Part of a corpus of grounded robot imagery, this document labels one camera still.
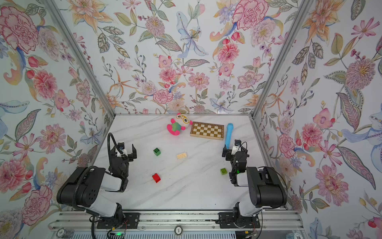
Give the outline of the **red lego brick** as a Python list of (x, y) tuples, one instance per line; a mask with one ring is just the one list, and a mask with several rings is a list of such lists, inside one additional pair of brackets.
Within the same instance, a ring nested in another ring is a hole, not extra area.
[(154, 180), (156, 183), (158, 183), (158, 182), (161, 181), (161, 178), (160, 178), (160, 176), (159, 176), (157, 173), (155, 173), (155, 174), (152, 176), (152, 178), (153, 178), (153, 180)]

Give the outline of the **cream lego brick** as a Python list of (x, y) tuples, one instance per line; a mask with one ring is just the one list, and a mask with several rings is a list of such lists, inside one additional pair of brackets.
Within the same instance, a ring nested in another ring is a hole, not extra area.
[(188, 157), (188, 155), (187, 155), (186, 152), (179, 153), (179, 154), (176, 155), (176, 158), (177, 158), (177, 159), (185, 159), (185, 158), (187, 158), (187, 157)]

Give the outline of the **lime green lego cube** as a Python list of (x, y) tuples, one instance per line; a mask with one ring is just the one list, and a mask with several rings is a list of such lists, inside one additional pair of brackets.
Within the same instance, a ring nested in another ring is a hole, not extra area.
[(220, 173), (221, 173), (222, 175), (226, 175), (228, 172), (227, 172), (226, 168), (222, 168), (222, 169), (220, 170)]

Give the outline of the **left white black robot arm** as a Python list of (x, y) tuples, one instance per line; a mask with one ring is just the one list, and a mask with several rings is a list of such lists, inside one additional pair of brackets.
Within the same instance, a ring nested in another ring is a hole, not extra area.
[(106, 226), (117, 228), (129, 222), (122, 206), (103, 196), (103, 191), (122, 193), (128, 184), (129, 163), (137, 158), (132, 146), (128, 154), (120, 142), (108, 149), (109, 170), (91, 166), (78, 167), (59, 189), (56, 199), (59, 204), (98, 217)]

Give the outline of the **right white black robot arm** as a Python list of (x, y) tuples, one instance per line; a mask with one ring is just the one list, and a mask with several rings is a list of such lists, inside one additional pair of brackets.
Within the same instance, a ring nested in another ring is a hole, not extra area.
[(249, 196), (237, 202), (232, 212), (219, 213), (218, 223), (222, 229), (257, 229), (258, 214), (264, 207), (277, 209), (286, 205), (286, 190), (274, 168), (247, 166), (246, 142), (236, 139), (232, 148), (229, 145), (226, 140), (222, 157), (231, 164), (230, 182), (235, 187), (246, 187)]

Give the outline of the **dark green lego cube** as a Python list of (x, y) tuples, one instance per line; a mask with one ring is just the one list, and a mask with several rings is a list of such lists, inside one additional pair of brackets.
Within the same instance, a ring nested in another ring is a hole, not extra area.
[(159, 155), (161, 154), (161, 151), (160, 151), (160, 149), (158, 149), (158, 148), (155, 148), (155, 149), (153, 150), (153, 152), (154, 152), (154, 154), (155, 154), (156, 156), (159, 156)]

